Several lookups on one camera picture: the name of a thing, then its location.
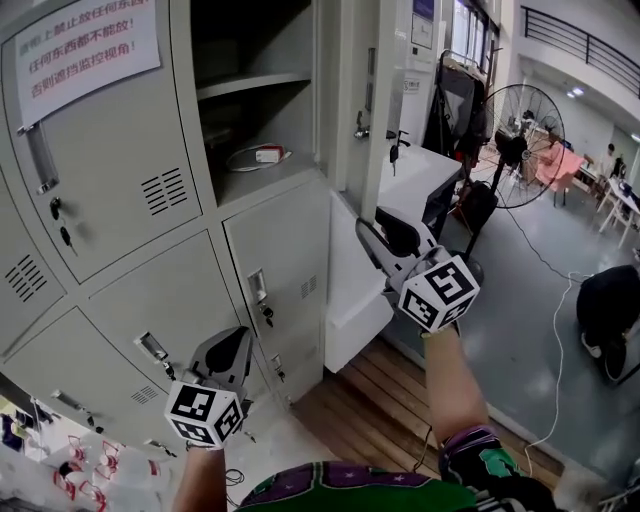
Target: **black bag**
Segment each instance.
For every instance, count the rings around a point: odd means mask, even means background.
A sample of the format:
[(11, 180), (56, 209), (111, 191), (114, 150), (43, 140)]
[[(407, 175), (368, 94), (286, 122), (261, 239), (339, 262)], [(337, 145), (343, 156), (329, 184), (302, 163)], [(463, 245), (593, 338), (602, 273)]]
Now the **black bag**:
[(483, 182), (471, 183), (470, 190), (460, 202), (460, 213), (472, 233), (477, 233), (489, 220), (498, 205), (498, 198)]

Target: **gray floor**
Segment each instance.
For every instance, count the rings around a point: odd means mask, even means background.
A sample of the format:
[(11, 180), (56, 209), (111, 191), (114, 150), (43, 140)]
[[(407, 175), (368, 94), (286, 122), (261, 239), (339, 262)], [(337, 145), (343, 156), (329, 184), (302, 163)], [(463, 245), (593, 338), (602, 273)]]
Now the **gray floor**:
[[(512, 212), (533, 246), (563, 273), (593, 274), (632, 263), (631, 248), (640, 245), (635, 232), (620, 250), (621, 229), (598, 234), (606, 214), (595, 215), (593, 199), (577, 189), (567, 196), (564, 208), (554, 208), (553, 193), (548, 192)], [(450, 217), (442, 243), (464, 250), (468, 240), (466, 230)], [(485, 282), (461, 322), (470, 364), (488, 402), (529, 432), (544, 437), (554, 418), (560, 362), (553, 313), (568, 282), (540, 262), (502, 210), (485, 225), (473, 255), (484, 268)], [(603, 381), (578, 341), (577, 292), (574, 285), (557, 317), (564, 374), (560, 418), (549, 443), (622, 485), (630, 465), (640, 456), (640, 373), (620, 388)], [(392, 330), (396, 338), (422, 352), (410, 322), (396, 320)], [(640, 334), (629, 344), (627, 367), (638, 360)]]

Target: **pink chair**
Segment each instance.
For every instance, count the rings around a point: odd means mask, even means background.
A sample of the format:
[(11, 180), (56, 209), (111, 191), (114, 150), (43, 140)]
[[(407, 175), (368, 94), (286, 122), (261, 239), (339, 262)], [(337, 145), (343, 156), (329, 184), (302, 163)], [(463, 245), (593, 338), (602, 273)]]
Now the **pink chair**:
[(562, 145), (559, 142), (554, 142), (553, 146), (541, 151), (536, 156), (538, 157), (536, 179), (548, 185), (549, 188), (553, 190), (553, 206), (556, 205), (556, 194), (558, 190), (562, 190), (562, 205), (564, 206), (567, 199), (567, 188), (571, 186), (573, 177), (585, 159), (566, 148), (563, 153)]

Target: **locker shelf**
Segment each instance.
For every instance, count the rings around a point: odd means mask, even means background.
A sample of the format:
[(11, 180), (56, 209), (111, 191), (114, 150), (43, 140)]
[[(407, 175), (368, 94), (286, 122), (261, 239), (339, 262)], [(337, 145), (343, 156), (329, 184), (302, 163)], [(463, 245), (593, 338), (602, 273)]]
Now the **locker shelf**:
[(278, 165), (251, 172), (212, 173), (218, 208), (229, 218), (254, 204), (295, 188), (317, 175), (313, 155), (293, 153)]
[(243, 74), (218, 78), (198, 87), (198, 101), (237, 91), (265, 87), (268, 85), (305, 82), (311, 80), (311, 72)]

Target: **ventilation slot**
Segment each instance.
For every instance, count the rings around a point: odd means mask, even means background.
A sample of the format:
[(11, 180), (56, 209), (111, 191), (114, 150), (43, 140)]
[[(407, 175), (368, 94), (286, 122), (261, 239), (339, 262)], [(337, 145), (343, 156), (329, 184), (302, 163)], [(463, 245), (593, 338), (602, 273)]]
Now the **ventilation slot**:
[(131, 395), (131, 398), (133, 398), (133, 400), (138, 402), (140, 405), (143, 405), (157, 396), (158, 392), (155, 389), (149, 386), (145, 386), (140, 391), (136, 391), (133, 395)]
[(310, 293), (313, 293), (317, 287), (318, 287), (318, 278), (316, 276), (313, 276), (308, 281), (302, 283), (302, 286), (300, 287), (300, 296), (303, 299), (306, 299), (307, 296)]
[(22, 302), (27, 302), (40, 288), (47, 284), (47, 280), (40, 272), (31, 255), (22, 258), (15, 267), (5, 274), (4, 278)]
[(151, 215), (157, 215), (188, 199), (180, 169), (167, 171), (141, 186)]

